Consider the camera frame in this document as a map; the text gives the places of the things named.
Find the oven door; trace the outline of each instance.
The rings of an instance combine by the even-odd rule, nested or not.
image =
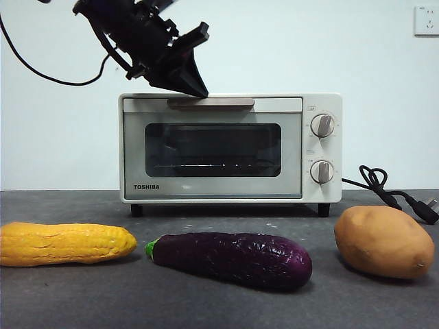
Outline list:
[[[302,99],[219,100],[123,99],[126,200],[302,197]]]

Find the purple eggplant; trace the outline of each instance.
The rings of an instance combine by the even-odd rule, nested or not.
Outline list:
[[[157,265],[262,289],[295,290],[312,273],[303,247],[266,234],[163,235],[148,243],[145,251]]]

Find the gray table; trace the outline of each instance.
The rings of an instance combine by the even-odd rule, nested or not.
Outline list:
[[[1,328],[437,328],[439,262],[415,281],[366,276],[341,262],[333,225],[358,204],[381,200],[369,191],[344,191],[324,219],[313,205],[149,208],[132,218],[117,191],[2,192],[2,225],[124,226],[139,244],[130,256],[97,265],[1,268]],[[438,241],[439,223],[422,225]],[[162,234],[195,231],[286,236],[307,248],[313,275],[295,293],[274,293],[159,267],[143,253]]]

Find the white toaster oven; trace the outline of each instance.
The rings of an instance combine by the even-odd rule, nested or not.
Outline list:
[[[342,196],[342,98],[124,94],[120,193],[142,205],[318,204]]]

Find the black power cord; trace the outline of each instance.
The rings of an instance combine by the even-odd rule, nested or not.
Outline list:
[[[416,201],[413,197],[403,191],[385,191],[384,184],[387,182],[388,175],[383,169],[371,169],[362,165],[359,167],[359,172],[361,173],[361,176],[363,176],[363,179],[366,181],[367,185],[355,182],[353,180],[347,180],[346,178],[342,178],[342,181],[374,191],[387,205],[398,210],[402,210],[402,208],[398,204],[398,201],[394,195],[403,196],[405,201],[413,208],[413,211],[423,221],[433,225],[435,222],[437,222],[437,220],[439,220],[439,203],[435,199],[425,203],[422,201]],[[377,173],[383,175],[382,181],[379,181]]]
[[[6,41],[9,44],[9,47],[11,48],[12,52],[14,53],[14,55],[19,59],[19,61],[26,66],[29,70],[31,70],[32,72],[34,72],[35,74],[39,75],[40,77],[43,77],[47,80],[56,82],[58,84],[64,84],[65,86],[86,86],[87,84],[92,84],[93,82],[95,82],[96,80],[98,80],[101,76],[102,76],[102,72],[104,71],[104,66],[105,63],[107,61],[107,59],[109,59],[110,55],[105,56],[105,58],[102,60],[101,63],[101,68],[99,70],[99,73],[91,80],[89,81],[85,81],[85,82],[66,82],[66,81],[62,81],[59,79],[56,79],[54,77],[49,77],[48,75],[45,75],[39,71],[37,71],[36,69],[34,69],[32,66],[30,66],[18,53],[18,51],[15,49],[14,45],[12,44],[12,41],[8,35],[8,33],[6,32],[6,28],[5,25],[3,24],[3,20],[1,19],[1,14],[0,14],[0,25],[1,25],[1,31],[3,32],[3,35],[5,36]]]

